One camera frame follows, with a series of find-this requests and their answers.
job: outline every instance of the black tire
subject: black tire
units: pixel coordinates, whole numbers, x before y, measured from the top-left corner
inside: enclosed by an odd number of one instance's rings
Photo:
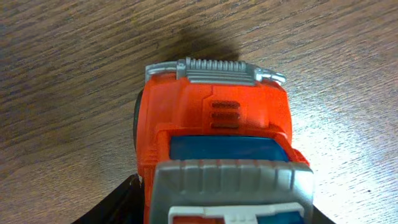
[[[132,138],[134,140],[134,149],[137,152],[137,125],[138,125],[138,116],[139,116],[139,108],[141,107],[141,99],[142,99],[142,92],[141,90],[137,95],[136,106],[134,107],[134,120],[132,123]]]

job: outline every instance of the orange plastic body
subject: orange plastic body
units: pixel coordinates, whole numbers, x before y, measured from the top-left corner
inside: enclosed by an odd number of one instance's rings
[[[277,83],[194,84],[186,78],[176,80],[175,73],[153,76],[144,87],[137,125],[137,166],[146,185],[146,223],[155,167],[170,160],[171,137],[186,135],[272,138],[291,161],[308,164],[291,146],[288,98]]]

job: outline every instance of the black object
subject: black object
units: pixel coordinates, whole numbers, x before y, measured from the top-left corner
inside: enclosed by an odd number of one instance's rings
[[[131,175],[73,223],[143,224],[144,196],[144,184],[140,183],[138,174]]]
[[[142,92],[141,90],[137,95],[136,106],[134,107],[134,120],[132,122],[132,138],[134,140],[134,148],[137,152],[137,125],[138,125],[138,115],[139,115],[139,108],[141,106],[141,99],[142,99]]]
[[[314,206],[313,214],[312,214],[312,223],[313,224],[335,224],[331,221],[325,214],[323,214],[319,209]]]

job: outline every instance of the wooden table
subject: wooden table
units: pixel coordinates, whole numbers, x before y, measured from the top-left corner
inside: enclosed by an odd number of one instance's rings
[[[398,222],[398,2],[3,3],[0,223],[70,223],[136,171],[144,66],[287,75],[294,147],[337,223]]]

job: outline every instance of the toy truck cab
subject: toy truck cab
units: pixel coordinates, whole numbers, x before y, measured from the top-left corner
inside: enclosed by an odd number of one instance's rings
[[[146,67],[134,119],[146,223],[310,222],[313,174],[291,146],[284,81],[242,61]]]

